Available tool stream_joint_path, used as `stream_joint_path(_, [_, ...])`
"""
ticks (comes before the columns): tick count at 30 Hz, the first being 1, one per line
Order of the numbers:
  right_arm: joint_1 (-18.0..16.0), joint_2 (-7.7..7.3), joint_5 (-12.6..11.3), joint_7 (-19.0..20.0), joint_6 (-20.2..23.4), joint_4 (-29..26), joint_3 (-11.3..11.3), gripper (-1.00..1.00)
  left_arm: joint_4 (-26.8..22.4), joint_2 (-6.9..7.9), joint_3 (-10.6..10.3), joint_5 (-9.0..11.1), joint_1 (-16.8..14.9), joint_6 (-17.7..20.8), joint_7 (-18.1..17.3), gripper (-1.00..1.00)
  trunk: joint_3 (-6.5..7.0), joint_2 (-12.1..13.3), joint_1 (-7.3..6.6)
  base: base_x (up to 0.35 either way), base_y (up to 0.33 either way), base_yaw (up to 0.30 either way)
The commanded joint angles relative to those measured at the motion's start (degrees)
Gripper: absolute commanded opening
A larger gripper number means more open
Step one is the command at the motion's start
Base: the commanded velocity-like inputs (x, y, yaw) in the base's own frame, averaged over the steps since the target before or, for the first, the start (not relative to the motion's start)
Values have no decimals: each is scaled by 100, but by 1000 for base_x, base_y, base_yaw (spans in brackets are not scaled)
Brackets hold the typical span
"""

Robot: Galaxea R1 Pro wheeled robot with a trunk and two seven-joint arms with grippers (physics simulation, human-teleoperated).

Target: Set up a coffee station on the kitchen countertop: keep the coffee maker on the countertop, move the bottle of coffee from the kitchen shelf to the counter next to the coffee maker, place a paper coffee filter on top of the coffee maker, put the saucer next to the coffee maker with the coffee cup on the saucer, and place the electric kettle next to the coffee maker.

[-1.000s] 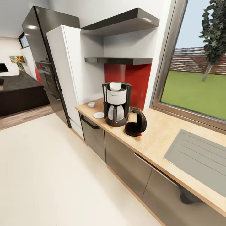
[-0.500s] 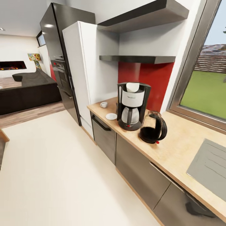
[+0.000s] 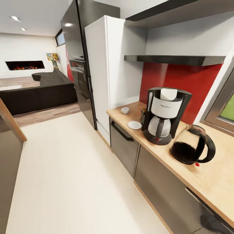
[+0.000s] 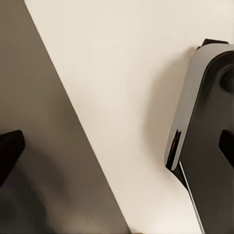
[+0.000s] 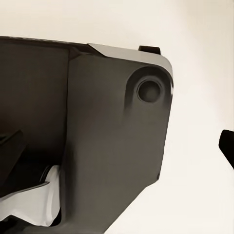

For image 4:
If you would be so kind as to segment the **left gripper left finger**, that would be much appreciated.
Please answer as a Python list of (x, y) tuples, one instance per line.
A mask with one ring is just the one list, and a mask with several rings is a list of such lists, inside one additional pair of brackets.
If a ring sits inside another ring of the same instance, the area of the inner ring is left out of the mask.
[(21, 130), (0, 135), (0, 188), (25, 149)]

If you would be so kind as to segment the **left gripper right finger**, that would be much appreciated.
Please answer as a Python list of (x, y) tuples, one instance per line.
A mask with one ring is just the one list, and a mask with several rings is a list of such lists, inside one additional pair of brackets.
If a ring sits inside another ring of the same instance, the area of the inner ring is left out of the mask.
[(223, 130), (219, 140), (219, 148), (223, 152), (226, 159), (234, 168), (234, 132)]

